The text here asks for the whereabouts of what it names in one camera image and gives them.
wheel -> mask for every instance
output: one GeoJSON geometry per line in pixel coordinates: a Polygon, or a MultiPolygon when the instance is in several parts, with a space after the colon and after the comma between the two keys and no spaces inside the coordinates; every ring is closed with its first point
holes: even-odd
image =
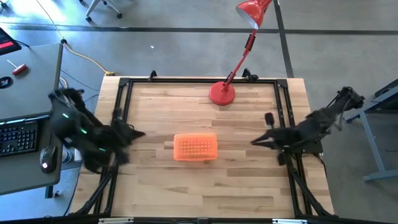
{"type": "Polygon", "coordinates": [[[7,5],[6,3],[1,3],[1,7],[2,7],[3,9],[8,9],[8,5],[7,5]]]}

red desk lamp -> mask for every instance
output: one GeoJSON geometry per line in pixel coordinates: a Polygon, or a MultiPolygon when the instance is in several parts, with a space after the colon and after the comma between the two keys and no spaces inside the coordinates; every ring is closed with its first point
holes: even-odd
{"type": "Polygon", "coordinates": [[[264,13],[268,8],[268,5],[272,0],[250,0],[245,1],[236,6],[238,14],[249,23],[254,29],[253,33],[249,36],[248,42],[246,43],[243,57],[231,74],[229,74],[225,82],[217,82],[210,88],[210,99],[217,105],[228,105],[235,99],[235,89],[231,84],[232,79],[235,77],[236,72],[242,65],[246,56],[248,56],[251,47],[253,46],[254,39],[256,38],[257,30],[262,24],[264,13]]]}

wooden tabletop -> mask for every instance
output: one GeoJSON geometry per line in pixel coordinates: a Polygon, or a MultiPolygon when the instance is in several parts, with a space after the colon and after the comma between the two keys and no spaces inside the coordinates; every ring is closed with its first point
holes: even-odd
{"type": "MultiPolygon", "coordinates": [[[[103,80],[95,116],[104,124],[111,120],[119,78],[103,80]]],[[[304,80],[287,80],[298,123],[310,112],[304,80]]],[[[119,169],[112,216],[294,216],[286,166],[278,165],[276,151],[249,143],[268,128],[264,113],[276,114],[274,87],[234,84],[234,102],[217,106],[208,97],[210,86],[208,83],[134,84],[127,122],[147,135],[129,148],[130,164],[119,169]],[[206,162],[173,160],[174,135],[186,133],[216,133],[218,158],[206,162]]],[[[324,208],[333,213],[321,162],[309,155],[303,158],[303,164],[308,187],[324,208]]],[[[81,170],[72,212],[88,200],[99,179],[98,174],[81,170]]],[[[304,210],[300,190],[298,194],[304,210]]]]}

concrete floor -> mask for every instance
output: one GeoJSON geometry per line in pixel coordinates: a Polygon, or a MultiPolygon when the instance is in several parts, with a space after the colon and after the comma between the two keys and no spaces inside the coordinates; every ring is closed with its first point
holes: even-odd
{"type": "MultiPolygon", "coordinates": [[[[84,18],[87,5],[78,0],[40,0],[56,24],[96,27],[232,28],[249,26],[236,14],[241,0],[123,0],[115,1],[123,13],[99,4],[94,23],[84,18]]],[[[286,29],[398,30],[397,0],[280,0],[286,29]]],[[[11,10],[0,9],[1,27],[15,39],[30,45],[59,42],[52,30],[21,30],[11,25],[49,25],[35,1],[10,0],[11,10]]],[[[277,29],[275,9],[268,9],[263,29],[277,29]]],[[[213,32],[87,32],[62,31],[73,49],[89,55],[117,75],[220,76],[227,75],[241,57],[247,33],[213,32]]],[[[394,35],[287,34],[294,77],[305,79],[313,110],[326,106],[342,86],[371,96],[397,78],[398,40],[394,35]]],[[[286,77],[279,34],[258,34],[243,68],[260,77],[286,77]]],[[[62,69],[79,81],[99,89],[103,72],[91,62],[63,52],[62,69]]],[[[86,90],[85,98],[98,92],[86,90]]],[[[89,103],[90,110],[96,98],[89,103]]],[[[341,217],[397,222],[398,179],[370,184],[362,176],[376,171],[371,149],[360,123],[345,125],[323,140],[328,183],[335,213],[341,217]]],[[[63,215],[72,197],[77,170],[62,171],[55,186],[62,196],[44,199],[44,189],[0,197],[0,220],[63,215]]]]}

orange container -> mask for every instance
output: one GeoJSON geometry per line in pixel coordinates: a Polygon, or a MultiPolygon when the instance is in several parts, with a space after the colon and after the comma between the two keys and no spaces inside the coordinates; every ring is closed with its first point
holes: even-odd
{"type": "Polygon", "coordinates": [[[206,161],[217,159],[216,134],[176,134],[174,159],[176,161],[206,161]]]}

